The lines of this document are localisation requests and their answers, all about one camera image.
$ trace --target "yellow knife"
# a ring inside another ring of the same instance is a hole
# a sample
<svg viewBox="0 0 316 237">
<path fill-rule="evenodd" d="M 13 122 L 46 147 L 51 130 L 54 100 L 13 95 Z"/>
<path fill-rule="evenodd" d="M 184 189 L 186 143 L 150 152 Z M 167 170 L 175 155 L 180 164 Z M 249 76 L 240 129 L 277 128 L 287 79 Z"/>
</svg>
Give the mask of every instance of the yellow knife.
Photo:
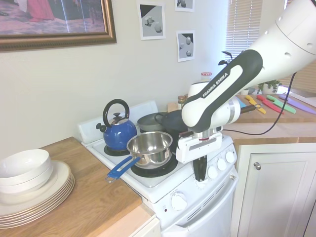
<svg viewBox="0 0 316 237">
<path fill-rule="evenodd" d="M 260 104 L 258 104 L 250 95 L 246 95 L 245 97 L 247 100 L 249 100 L 249 103 L 251 105 L 254 105 L 257 110 L 259 110 L 261 113 L 265 114 L 267 111 L 265 111 L 265 109 L 262 108 L 262 106 Z"/>
</svg>

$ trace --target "picture frame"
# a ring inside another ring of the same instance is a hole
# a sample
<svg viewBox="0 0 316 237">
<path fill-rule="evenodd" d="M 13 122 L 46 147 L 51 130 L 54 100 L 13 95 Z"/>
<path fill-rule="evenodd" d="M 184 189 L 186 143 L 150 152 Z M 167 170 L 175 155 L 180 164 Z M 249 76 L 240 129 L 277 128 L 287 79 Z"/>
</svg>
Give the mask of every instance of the picture frame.
<svg viewBox="0 0 316 237">
<path fill-rule="evenodd" d="M 99 0 L 99 1 L 101 4 L 101 10 L 98 9 L 99 16 L 101 15 L 101 12 L 102 12 L 102 18 L 99 17 L 99 19 L 101 19 L 100 21 L 103 21 L 102 22 L 102 24 L 104 25 L 103 32 L 3 35 L 1 34 L 1 31 L 0 31 L 0 51 L 15 51 L 15 50 L 43 49 L 43 48 L 54 48 L 54 47 L 116 43 L 117 40 L 116 40 L 116 33 L 115 33 L 115 26 L 114 26 L 112 2 L 111 0 Z"/>
<path fill-rule="evenodd" d="M 177 31 L 178 62 L 195 59 L 196 39 L 195 31 Z"/>
<path fill-rule="evenodd" d="M 174 0 L 175 11 L 194 12 L 196 0 Z"/>
<path fill-rule="evenodd" d="M 165 3 L 137 1 L 141 40 L 161 40 L 166 38 Z"/>
</svg>

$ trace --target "window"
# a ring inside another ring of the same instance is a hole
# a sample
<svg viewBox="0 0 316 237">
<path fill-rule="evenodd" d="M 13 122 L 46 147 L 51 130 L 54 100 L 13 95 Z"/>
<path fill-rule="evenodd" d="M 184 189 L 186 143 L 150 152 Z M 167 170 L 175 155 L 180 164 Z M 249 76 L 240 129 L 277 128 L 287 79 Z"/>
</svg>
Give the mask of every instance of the window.
<svg viewBox="0 0 316 237">
<path fill-rule="evenodd" d="M 287 0 L 286 6 L 291 4 L 293 0 Z M 312 62 L 310 65 L 305 67 L 304 69 L 298 71 L 295 76 L 292 87 L 298 90 L 314 92 L 316 93 L 316 61 Z M 281 79 L 283 85 L 289 85 L 291 80 L 291 76 Z"/>
<path fill-rule="evenodd" d="M 237 57 L 259 37 L 262 0 L 229 0 L 226 51 Z"/>
</svg>

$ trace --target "gold frame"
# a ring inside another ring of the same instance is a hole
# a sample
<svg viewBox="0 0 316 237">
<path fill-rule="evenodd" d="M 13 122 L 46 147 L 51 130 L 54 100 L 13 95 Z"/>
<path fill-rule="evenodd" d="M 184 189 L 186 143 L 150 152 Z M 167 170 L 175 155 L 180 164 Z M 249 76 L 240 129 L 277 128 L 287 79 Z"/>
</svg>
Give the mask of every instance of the gold frame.
<svg viewBox="0 0 316 237">
<path fill-rule="evenodd" d="M 0 51 L 116 43 L 111 0 L 100 0 L 105 32 L 44 35 L 0 35 Z"/>
</svg>

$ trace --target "kitchen counter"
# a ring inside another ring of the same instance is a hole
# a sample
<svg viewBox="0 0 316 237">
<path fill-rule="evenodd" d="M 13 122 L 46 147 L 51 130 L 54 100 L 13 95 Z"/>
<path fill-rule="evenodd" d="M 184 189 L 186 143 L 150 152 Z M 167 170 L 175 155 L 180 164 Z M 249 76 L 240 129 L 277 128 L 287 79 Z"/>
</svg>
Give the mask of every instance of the kitchen counter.
<svg viewBox="0 0 316 237">
<path fill-rule="evenodd" d="M 55 210 L 21 227 L 0 230 L 1 237 L 128 237 L 154 216 L 122 180 L 107 183 L 109 169 L 75 138 L 43 149 L 70 166 L 75 187 Z"/>
<path fill-rule="evenodd" d="M 224 129 L 248 133 L 262 133 L 269 129 L 272 124 L 273 123 L 233 123 L 225 125 Z M 271 131 L 259 136 L 245 135 L 230 131 L 223 131 L 223 134 L 232 137 L 236 149 L 240 145 L 316 143 L 316 123 L 277 123 Z"/>
</svg>

